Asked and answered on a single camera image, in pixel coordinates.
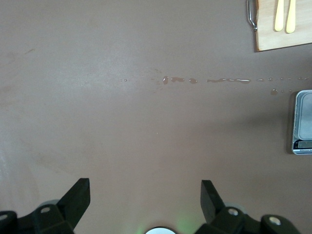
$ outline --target utensil handle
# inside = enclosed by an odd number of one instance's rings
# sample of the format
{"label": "utensil handle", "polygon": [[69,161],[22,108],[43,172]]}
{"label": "utensil handle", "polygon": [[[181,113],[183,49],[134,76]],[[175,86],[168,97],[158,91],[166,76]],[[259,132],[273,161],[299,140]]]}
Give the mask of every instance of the utensil handle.
{"label": "utensil handle", "polygon": [[283,29],[283,27],[284,27],[284,0],[278,0],[274,29],[279,32]]}
{"label": "utensil handle", "polygon": [[291,0],[287,18],[286,32],[293,33],[296,28],[296,0]]}

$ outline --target white circular light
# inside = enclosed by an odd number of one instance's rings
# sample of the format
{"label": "white circular light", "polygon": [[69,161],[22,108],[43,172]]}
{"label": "white circular light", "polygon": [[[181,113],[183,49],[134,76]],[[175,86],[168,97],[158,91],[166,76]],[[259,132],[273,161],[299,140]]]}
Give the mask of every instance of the white circular light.
{"label": "white circular light", "polygon": [[146,234],[175,234],[175,233],[167,228],[153,228],[149,230]]}

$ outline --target water spill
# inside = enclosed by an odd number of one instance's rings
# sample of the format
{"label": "water spill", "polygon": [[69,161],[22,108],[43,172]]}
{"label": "water spill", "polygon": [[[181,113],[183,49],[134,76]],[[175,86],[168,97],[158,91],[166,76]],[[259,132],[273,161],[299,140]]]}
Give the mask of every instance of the water spill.
{"label": "water spill", "polygon": [[176,82],[176,81],[178,81],[178,82],[184,82],[184,81],[185,81],[185,79],[179,78],[179,77],[172,77],[170,80],[171,80],[172,82]]}
{"label": "water spill", "polygon": [[196,83],[197,83],[197,80],[194,79],[194,78],[190,78],[189,82],[190,82],[191,84],[196,84]]}
{"label": "water spill", "polygon": [[271,95],[277,95],[278,94],[278,91],[277,91],[277,89],[272,89],[271,90]]}
{"label": "water spill", "polygon": [[217,82],[223,82],[223,81],[236,81],[241,82],[243,84],[249,84],[251,82],[250,79],[208,79],[207,82],[217,83]]}
{"label": "water spill", "polygon": [[162,82],[163,82],[164,84],[168,84],[168,78],[169,78],[169,77],[165,76],[165,77],[162,79]]}

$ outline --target kitchen scale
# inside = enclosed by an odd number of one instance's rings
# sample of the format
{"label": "kitchen scale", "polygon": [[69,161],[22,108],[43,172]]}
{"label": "kitchen scale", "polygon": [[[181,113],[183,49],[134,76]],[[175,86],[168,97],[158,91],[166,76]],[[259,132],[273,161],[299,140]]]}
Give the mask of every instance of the kitchen scale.
{"label": "kitchen scale", "polygon": [[296,95],[292,151],[296,155],[312,154],[312,90],[303,90]]}

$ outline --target metal handle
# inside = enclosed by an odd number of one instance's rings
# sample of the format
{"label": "metal handle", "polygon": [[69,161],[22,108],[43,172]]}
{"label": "metal handle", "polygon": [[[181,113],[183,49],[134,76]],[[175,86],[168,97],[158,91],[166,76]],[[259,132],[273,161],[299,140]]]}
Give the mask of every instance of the metal handle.
{"label": "metal handle", "polygon": [[253,26],[253,30],[256,32],[258,30],[258,26],[256,25],[256,23],[253,21],[252,18],[252,11],[250,9],[250,0],[247,0],[247,11],[249,23]]}

